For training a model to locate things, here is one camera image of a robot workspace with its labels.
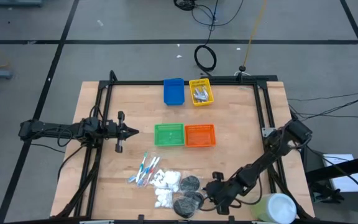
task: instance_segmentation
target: blue bin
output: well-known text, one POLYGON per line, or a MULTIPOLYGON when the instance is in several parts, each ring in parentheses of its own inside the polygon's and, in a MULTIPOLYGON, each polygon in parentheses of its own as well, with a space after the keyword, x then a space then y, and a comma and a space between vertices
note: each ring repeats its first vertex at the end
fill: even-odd
POLYGON ((164 103, 182 105, 185 102, 185 81, 182 78, 164 80, 164 103))

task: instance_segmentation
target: black metal frame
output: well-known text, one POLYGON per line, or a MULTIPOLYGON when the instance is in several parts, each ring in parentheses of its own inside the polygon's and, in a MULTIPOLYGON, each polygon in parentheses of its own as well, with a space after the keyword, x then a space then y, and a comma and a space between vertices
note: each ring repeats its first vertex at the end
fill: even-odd
MULTIPOLYGON (((255 104, 257 107, 257 114, 258 114, 258 119, 259 119, 260 135, 261 135, 262 140, 264 140, 264 136, 262 134, 262 128, 265 127, 265 121, 264 121, 262 104, 261 104, 260 95, 259 95, 259 88, 262 90, 262 92, 264 94, 269 126, 271 128, 274 128, 273 111, 272 111, 272 107, 271 107, 271 103, 270 103, 269 91, 267 89, 267 82, 268 81, 271 81, 271 82, 277 81, 277 76, 265 75, 265 76, 243 77, 241 74, 238 74, 238 76, 236 76, 236 77, 232 76, 232 77, 208 77, 208 78, 209 78, 209 82, 211 85, 235 85, 235 86, 246 85, 246 86, 251 86, 254 89, 255 104)), ((105 104, 104 104, 104 109, 103 109, 103 122, 106 122, 106 119, 107 119, 113 85, 163 85, 163 81, 118 81, 115 76, 113 78, 113 82, 111 80, 100 81, 99 86, 98 86, 98 92, 96 95, 95 105, 97 107, 100 106, 103 91, 105 88, 107 88, 107 94, 106 94, 106 99, 105 99, 105 104)), ((93 110, 93 116, 98 116, 98 110, 93 110)), ((95 161, 94 161, 94 166, 96 165, 97 169, 96 169, 95 175, 93 175, 91 178, 88 203, 87 203, 85 216, 82 216, 83 220, 89 220, 90 217, 92 216, 93 203, 94 203, 94 198, 95 198, 95 193, 96 193, 96 184, 97 184, 97 179, 98 179, 98 169, 99 169, 99 163, 100 163, 101 153, 102 153, 102 149, 103 149, 103 139, 100 139, 100 142, 98 145, 99 146, 95 148, 96 155, 95 155, 95 161)), ((90 160, 91 160, 91 155, 92 155, 91 151, 92 150, 93 150, 93 148, 91 148, 91 147, 87 147, 87 149, 86 149, 84 163, 83 163, 83 170, 81 172, 80 185, 84 184, 84 182, 86 182, 86 179, 88 179, 88 177, 90 176, 88 174, 88 170, 90 167, 90 160)), ((284 173, 281 159, 278 162, 278 173, 280 175, 282 182, 286 183, 285 173, 284 173)), ((274 183, 272 177, 270 176, 270 174, 269 174, 269 186, 270 186, 271 193, 277 192, 275 183, 274 183)), ((83 200, 82 193, 79 193, 79 199, 78 199, 78 202, 76 203, 75 209, 74 209, 74 217, 75 218, 81 217, 82 200, 83 200)), ((44 220, 44 221, 45 222, 61 222, 62 218, 58 217, 58 218, 53 218, 53 219, 44 220)), ((43 222, 43 220, 31 221, 31 223, 42 223, 42 222, 43 222)))
MULTIPOLYGON (((306 163, 308 161, 308 155, 306 154, 307 152, 308 152, 308 150, 303 151, 303 158, 302 158, 303 165, 305 168, 306 168, 306 163)), ((348 175, 358 173, 358 159, 342 162, 340 164, 336 164, 336 166, 339 167, 340 169, 342 169, 348 175)), ((327 181, 332 178, 343 177, 343 176, 345 176, 345 174, 343 174, 341 171, 339 171, 334 166, 321 167, 319 169, 315 169, 315 170, 306 172, 306 179, 309 184, 312 184, 315 182, 327 181)), ((346 197, 351 196, 349 194, 357 194, 358 195, 358 192, 341 193, 341 196, 345 197, 345 200, 347 200, 346 197)), ((349 207, 349 209, 355 208, 353 206, 353 204, 345 205, 345 208, 347 208, 347 207, 349 207)))

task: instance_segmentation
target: wooden table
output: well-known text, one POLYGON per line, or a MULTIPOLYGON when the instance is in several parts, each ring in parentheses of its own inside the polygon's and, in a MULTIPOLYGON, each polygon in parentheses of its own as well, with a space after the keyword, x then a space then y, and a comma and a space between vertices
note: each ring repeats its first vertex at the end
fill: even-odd
MULTIPOLYGON (((82 84, 74 122, 89 116, 96 99, 98 82, 82 84)), ((115 139, 104 142, 101 167, 93 207, 93 219, 137 219, 144 214, 148 220, 180 220, 172 209, 154 208, 156 196, 152 186, 138 188, 127 184, 131 175, 136 175, 145 151, 149 155, 161 156, 160 168, 178 170, 184 174, 201 177, 201 186, 212 180, 212 172, 223 172, 228 178, 240 166, 253 163, 263 153, 259 120, 252 87, 213 86, 214 103, 194 107, 188 86, 186 100, 182 106, 167 106, 163 102, 163 86, 118 85, 112 88, 108 119, 117 121, 117 112, 126 114, 125 123, 140 131, 124 142, 123 153, 114 151, 115 139), (154 125, 161 123, 214 124, 216 146, 206 148, 156 147, 154 146, 154 125)), ((270 101, 277 127, 290 119, 287 97, 282 82, 268 82, 270 101)), ((260 91, 262 106, 263 95, 260 91)), ((80 146, 72 141, 65 157, 80 146)), ((60 175, 52 215, 60 212, 72 198, 79 186, 85 149, 71 158, 60 175)), ((282 158, 288 189, 306 212, 314 216, 308 186, 303 172, 300 154, 290 152, 282 158)), ((267 173, 261 175, 263 194, 269 194, 267 173)), ((251 202, 259 195, 257 185, 242 200, 251 202)), ((88 193, 84 195, 82 213, 85 214, 88 193)), ((209 202, 203 208, 211 208, 209 202)), ((255 220, 248 206, 231 208, 236 220, 255 220)), ((192 220, 227 220, 227 216, 216 211, 198 212, 192 220)))

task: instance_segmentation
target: black cable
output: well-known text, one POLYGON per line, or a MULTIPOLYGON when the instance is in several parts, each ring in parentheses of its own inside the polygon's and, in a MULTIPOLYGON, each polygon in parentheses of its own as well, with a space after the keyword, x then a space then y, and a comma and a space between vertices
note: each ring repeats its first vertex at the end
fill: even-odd
MULTIPOLYGON (((298 113, 299 116, 302 117, 302 115, 317 115, 317 114, 311 114, 311 113, 298 113)), ((328 114, 321 114, 319 116, 326 116, 326 117, 330 117, 330 118, 358 118, 358 116, 348 116, 348 115, 328 115, 328 114)))
POLYGON ((297 112, 297 110, 293 106, 291 106, 291 104, 288 104, 288 105, 295 112, 295 114, 299 115, 301 118, 306 118, 305 116, 302 116, 299 112, 297 112))
POLYGON ((317 97, 317 98, 310 98, 310 99, 289 98, 288 100, 296 100, 296 101, 328 100, 328 99, 332 99, 332 98, 340 98, 340 97, 354 96, 354 95, 358 95, 358 93, 345 94, 345 95, 339 95, 339 96, 329 96, 329 97, 317 97))
POLYGON ((236 200, 236 202, 238 202, 239 204, 238 205, 229 205, 229 207, 231 207, 231 208, 241 208, 241 206, 242 206, 241 202, 239 202, 238 200, 236 200))
POLYGON ((213 208, 199 208, 199 210, 203 211, 203 212, 210 212, 210 211, 213 211, 216 208, 218 208, 222 203, 223 203, 223 201, 221 201, 219 204, 215 205, 213 208))
POLYGON ((39 131, 39 132, 35 133, 33 136, 31 136, 29 139, 26 139, 25 141, 33 140, 33 139, 35 139, 35 137, 37 137, 38 135, 40 135, 40 134, 42 134, 42 133, 44 133, 44 132, 46 132, 46 131, 50 131, 50 130, 55 130, 55 128, 47 128, 47 129, 44 129, 44 130, 42 130, 42 131, 39 131))
POLYGON ((259 181, 259 198, 258 198, 258 200, 254 201, 254 202, 245 202, 238 198, 236 198, 235 200, 240 203, 243 203, 244 205, 256 205, 257 203, 259 203, 260 200, 262 199, 262 181, 260 180, 260 176, 258 177, 258 181, 259 181))
POLYGON ((94 110, 95 108, 98 109, 98 113, 99 113, 100 117, 102 118, 102 120, 104 120, 103 115, 102 115, 102 112, 100 111, 100 107, 99 107, 98 105, 94 105, 94 106, 91 108, 91 111, 89 112, 89 117, 92 117, 92 112, 93 112, 93 110, 94 110))
POLYGON ((337 111, 339 109, 342 109, 342 108, 345 108, 347 106, 350 106, 350 105, 353 105, 355 103, 358 102, 358 99, 357 100, 354 100, 352 102, 349 102, 349 103, 346 103, 345 105, 342 105, 342 106, 337 106, 337 107, 334 107, 334 108, 331 108, 329 110, 326 110, 326 111, 323 111, 321 112, 320 114, 316 114, 316 115, 313 115, 313 116, 309 116, 309 117, 306 117, 305 119, 303 119, 302 121, 306 121, 307 119, 310 119, 310 118, 315 118, 317 116, 322 116, 322 115, 326 115, 326 114, 329 114, 329 113, 332 113, 334 111, 337 111))
POLYGON ((66 164, 66 162, 71 159, 77 152, 79 152, 82 148, 84 148, 84 146, 79 147, 76 151, 74 151, 71 155, 69 155, 60 165, 59 167, 59 171, 57 173, 57 180, 59 181, 59 177, 60 177, 60 172, 62 171, 63 166, 66 164))
POLYGON ((334 164, 333 162, 327 160, 323 155, 319 154, 318 152, 314 151, 313 149, 311 149, 310 147, 307 147, 312 153, 316 154, 317 156, 319 156, 320 158, 324 159, 325 161, 327 161, 328 163, 330 163, 335 169, 337 169, 339 172, 341 172, 342 174, 346 175, 348 178, 350 178, 351 180, 353 180, 354 183, 357 184, 358 186, 358 181, 355 180, 355 178, 353 178, 352 176, 350 176, 349 174, 347 174, 344 170, 342 170, 339 166, 337 166, 336 164, 334 164))
POLYGON ((219 2, 219 0, 216 0, 215 10, 214 10, 213 15, 212 15, 212 19, 213 19, 213 20, 212 20, 212 23, 211 23, 211 25, 210 25, 210 27, 209 27, 208 39, 207 39, 207 41, 206 41, 205 44, 197 46, 197 48, 196 48, 195 51, 194 51, 194 60, 196 61, 197 66, 198 66, 203 72, 205 72, 205 73, 206 73, 207 75, 209 75, 209 76, 212 76, 209 72, 212 72, 212 71, 215 69, 215 67, 216 67, 216 62, 218 61, 217 58, 216 58, 215 52, 214 52, 210 47, 207 46, 207 44, 208 44, 208 42, 209 42, 209 40, 210 40, 210 38, 211 38, 211 33, 212 33, 212 31, 213 31, 213 27, 214 27, 214 23, 215 23, 216 8, 218 7, 218 2, 219 2), (203 65, 200 63, 200 61, 198 61, 197 53, 198 53, 198 51, 199 51, 200 49, 206 49, 206 50, 211 54, 211 56, 212 56, 212 58, 213 58, 213 60, 214 60, 212 66, 210 66, 210 67, 205 67, 205 66, 203 66, 203 65))
POLYGON ((207 44, 209 43, 209 40, 211 38, 211 33, 212 33, 213 30, 215 30, 215 27, 217 27, 217 26, 225 26, 225 25, 229 24, 231 21, 233 21, 234 18, 236 18, 236 16, 238 15, 238 13, 239 13, 239 11, 240 11, 240 9, 242 7, 242 4, 244 3, 244 0, 241 0, 241 3, 240 3, 240 6, 239 6, 238 10, 236 11, 234 16, 230 20, 228 20, 227 22, 224 22, 222 24, 215 24, 215 22, 216 22, 215 15, 216 15, 216 9, 218 7, 218 1, 219 0, 216 0, 215 9, 214 9, 214 12, 212 12, 212 10, 208 6, 205 6, 205 5, 202 5, 202 4, 196 4, 195 0, 183 0, 182 2, 179 2, 179 3, 178 3, 178 0, 173 0, 174 5, 176 7, 178 7, 179 9, 184 10, 184 11, 191 11, 191 16, 193 17, 193 19, 196 22, 198 22, 198 23, 200 23, 202 25, 208 26, 209 35, 208 35, 208 39, 207 39, 206 43, 203 44, 203 45, 197 46, 197 48, 194 51, 194 60, 195 60, 195 62, 197 64, 197 66, 203 72, 205 72, 205 74, 207 74, 208 76, 212 76, 209 72, 212 72, 215 69, 216 63, 218 61, 215 52, 210 47, 207 46, 207 44), (205 22, 199 21, 194 15, 194 9, 200 9, 201 11, 203 11, 211 19, 211 23, 207 24, 205 22), (206 49, 211 54, 211 56, 213 58, 212 66, 205 67, 200 63, 200 61, 198 60, 198 51, 200 49, 206 49))
POLYGON ((60 146, 60 147, 65 147, 65 146, 67 146, 67 144, 70 143, 70 141, 73 139, 73 133, 72 133, 72 131, 69 130, 69 128, 71 128, 73 125, 75 125, 75 123, 72 124, 72 125, 69 125, 69 126, 65 127, 62 131, 59 132, 59 135, 57 136, 57 145, 58 145, 58 146, 60 146), (62 134, 63 134, 65 131, 70 134, 70 137, 68 138, 68 141, 67 141, 65 144, 60 144, 60 137, 62 136, 62 134))
POLYGON ((350 161, 349 159, 343 159, 343 158, 339 158, 339 157, 335 157, 335 156, 324 156, 324 158, 333 158, 333 159, 340 159, 343 161, 350 161))
MULTIPOLYGON (((240 3, 240 6, 239 6, 239 8, 237 9, 237 11, 236 11, 236 13, 234 14, 234 16, 231 18, 231 19, 229 19, 227 22, 224 22, 224 23, 222 23, 222 24, 215 24, 215 23, 210 23, 210 24, 207 24, 207 23, 204 23, 204 22, 201 22, 201 21, 199 21, 199 20, 197 20, 196 19, 196 17, 194 16, 194 10, 191 10, 191 15, 193 16, 193 19, 196 21, 196 22, 198 22, 199 24, 202 24, 202 25, 206 25, 206 26, 213 26, 213 29, 214 29, 214 27, 217 27, 217 26, 225 26, 225 25, 228 25, 231 21, 233 21, 234 20, 234 18, 236 18, 236 16, 238 15, 238 13, 240 12, 240 9, 241 9, 241 7, 242 7, 242 3, 244 2, 244 0, 241 0, 241 3, 240 3)), ((205 7, 206 9, 208 9, 208 11, 211 13, 211 15, 212 15, 212 10, 208 7, 208 6, 205 6, 205 5, 202 5, 202 4, 197 4, 196 5, 196 7, 194 7, 193 9, 200 9, 200 10, 202 10, 213 22, 214 22, 214 19, 213 19, 213 16, 209 16, 208 15, 208 13, 207 12, 205 12, 202 8, 200 8, 200 6, 201 7, 205 7)))
POLYGON ((57 152, 61 152, 61 153, 65 153, 65 152, 63 152, 63 151, 60 151, 60 150, 57 150, 57 149, 54 149, 54 148, 52 148, 52 147, 50 147, 50 146, 46 146, 46 145, 43 145, 43 144, 31 144, 32 146, 42 146, 42 147, 46 147, 46 148, 48 148, 48 149, 51 149, 51 150, 53 150, 53 151, 57 151, 57 152))
POLYGON ((299 146, 290 147, 290 149, 303 149, 310 141, 311 138, 307 139, 303 144, 300 144, 299 146))

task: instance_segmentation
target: gray floor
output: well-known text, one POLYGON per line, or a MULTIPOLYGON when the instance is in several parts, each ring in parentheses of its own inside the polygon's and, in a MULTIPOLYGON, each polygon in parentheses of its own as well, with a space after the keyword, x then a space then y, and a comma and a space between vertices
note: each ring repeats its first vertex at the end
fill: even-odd
MULTIPOLYGON (((38 7, 0 7, 0 40, 58 40, 72 0, 46 0, 38 7)), ((199 0, 213 6, 213 1, 199 0)), ((240 1, 221 0, 217 20, 226 21, 240 1)), ((347 1, 358 25, 358 1, 347 1)), ((245 0, 238 17, 218 27, 212 39, 248 39, 262 1, 245 0)), ((68 39, 205 39, 207 27, 194 22, 189 12, 167 0, 81 0, 68 39)), ((255 39, 356 40, 339 0, 269 0, 255 39)), ((107 79, 113 69, 120 80, 198 78, 193 59, 197 45, 65 45, 41 119, 69 123, 73 119, 81 82, 107 79)), ((242 44, 209 45, 218 56, 214 75, 232 75, 247 48, 242 44)), ((19 156, 19 123, 30 119, 37 105, 57 45, 0 45, 14 72, 0 80, 0 205, 19 156)), ((211 63, 200 52, 202 63, 211 63)), ((253 45, 247 63, 253 75, 278 75, 289 98, 312 98, 358 92, 358 45, 253 45)), ((330 101, 291 102, 308 113, 342 105, 357 97, 330 101)), ((336 114, 358 115, 358 104, 336 114)), ((358 157, 358 119, 314 118, 306 121, 314 131, 311 147, 323 152, 352 153, 358 157)), ((51 139, 39 142, 56 146, 51 139)), ((47 218, 63 154, 31 147, 6 221, 47 218)), ((358 223, 358 213, 315 205, 323 220, 358 223)))

